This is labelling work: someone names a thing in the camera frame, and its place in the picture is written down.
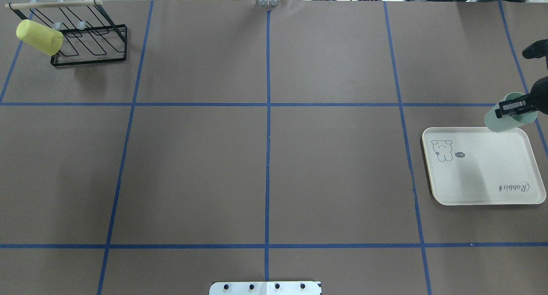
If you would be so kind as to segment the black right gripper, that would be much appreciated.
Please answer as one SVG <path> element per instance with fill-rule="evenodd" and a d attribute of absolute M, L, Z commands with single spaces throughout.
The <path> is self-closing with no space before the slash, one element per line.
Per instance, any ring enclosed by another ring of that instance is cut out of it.
<path fill-rule="evenodd" d="M 495 109 L 497 118 L 523 115 L 533 112 L 533 107 L 539 112 L 548 114 L 548 77 L 537 80 L 528 95 L 500 101 Z"/>

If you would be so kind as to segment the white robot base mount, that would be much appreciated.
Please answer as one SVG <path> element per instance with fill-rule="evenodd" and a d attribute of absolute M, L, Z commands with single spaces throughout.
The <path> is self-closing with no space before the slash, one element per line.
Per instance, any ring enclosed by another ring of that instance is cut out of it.
<path fill-rule="evenodd" d="M 241 281 L 213 283 L 210 295 L 321 295 L 316 281 Z"/>

